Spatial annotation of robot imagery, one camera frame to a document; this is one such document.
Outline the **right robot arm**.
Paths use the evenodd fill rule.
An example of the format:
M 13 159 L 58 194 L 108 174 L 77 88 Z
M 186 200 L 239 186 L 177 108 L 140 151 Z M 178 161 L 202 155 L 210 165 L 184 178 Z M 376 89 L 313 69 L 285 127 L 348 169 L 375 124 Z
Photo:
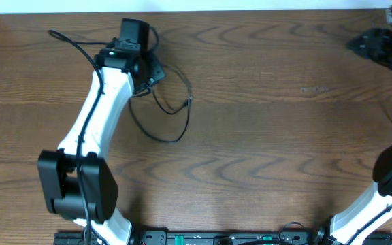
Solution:
M 346 43 L 356 55 L 392 70 L 392 6 L 385 11 L 389 28 L 371 28 Z M 372 184 L 347 209 L 329 218 L 311 244 L 362 244 L 392 218 L 392 146 L 376 160 Z

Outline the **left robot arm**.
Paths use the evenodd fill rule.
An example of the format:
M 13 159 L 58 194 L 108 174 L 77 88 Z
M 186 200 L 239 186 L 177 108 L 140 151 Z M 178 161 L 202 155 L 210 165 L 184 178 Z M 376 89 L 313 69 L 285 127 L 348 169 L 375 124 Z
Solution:
M 41 152 L 37 167 L 50 213 L 83 226 L 81 242 L 129 244 L 132 224 L 116 207 L 118 186 L 107 165 L 110 142 L 125 105 L 163 78 L 148 47 L 152 27 L 124 18 L 120 35 L 94 57 L 90 91 L 55 151 Z

